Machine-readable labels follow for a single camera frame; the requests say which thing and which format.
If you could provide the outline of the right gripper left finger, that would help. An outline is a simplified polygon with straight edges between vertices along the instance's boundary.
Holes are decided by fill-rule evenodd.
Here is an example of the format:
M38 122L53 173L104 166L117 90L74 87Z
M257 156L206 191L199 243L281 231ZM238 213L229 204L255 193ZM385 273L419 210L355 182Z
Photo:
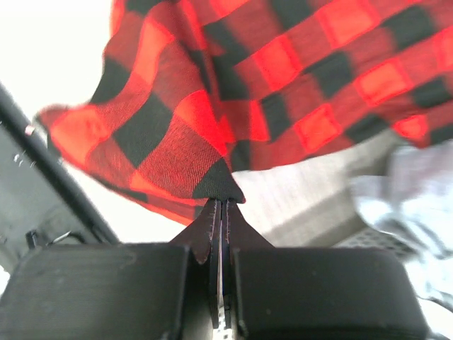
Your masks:
M2 339L211 339L222 204L167 243L31 250L1 296Z

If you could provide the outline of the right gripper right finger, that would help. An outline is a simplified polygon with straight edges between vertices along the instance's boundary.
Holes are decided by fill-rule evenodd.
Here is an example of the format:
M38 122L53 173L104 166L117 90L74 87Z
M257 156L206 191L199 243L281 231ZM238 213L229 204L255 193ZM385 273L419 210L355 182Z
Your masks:
M426 339L402 263L376 248L276 247L222 205L222 293L235 339Z

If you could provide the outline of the red black plaid shirt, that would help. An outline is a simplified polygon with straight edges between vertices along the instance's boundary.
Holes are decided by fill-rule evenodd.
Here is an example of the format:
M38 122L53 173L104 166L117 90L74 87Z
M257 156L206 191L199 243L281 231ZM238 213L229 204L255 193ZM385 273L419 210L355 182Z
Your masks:
M91 100L38 114L69 163L190 224L232 174L386 128L452 137L451 1L115 1Z

